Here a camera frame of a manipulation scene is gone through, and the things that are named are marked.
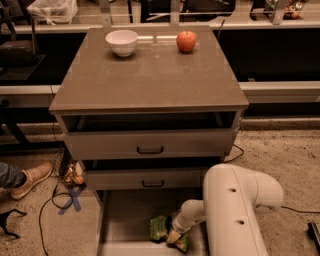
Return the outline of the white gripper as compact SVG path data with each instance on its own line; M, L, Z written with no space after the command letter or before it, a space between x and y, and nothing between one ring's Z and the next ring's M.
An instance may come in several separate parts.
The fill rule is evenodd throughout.
M168 237L166 242L169 244L174 244L176 241L179 240L181 234L188 232L194 225L196 221L193 219L188 219L183 216L182 213L178 213L172 221L172 227L169 231Z

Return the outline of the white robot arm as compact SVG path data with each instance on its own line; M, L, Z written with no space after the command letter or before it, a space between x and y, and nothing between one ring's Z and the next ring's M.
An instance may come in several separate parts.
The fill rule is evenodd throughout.
M268 256L256 215L279 210L283 201L283 189L270 175L215 165L205 174L203 198L185 201L173 218L167 242L205 222L210 256Z

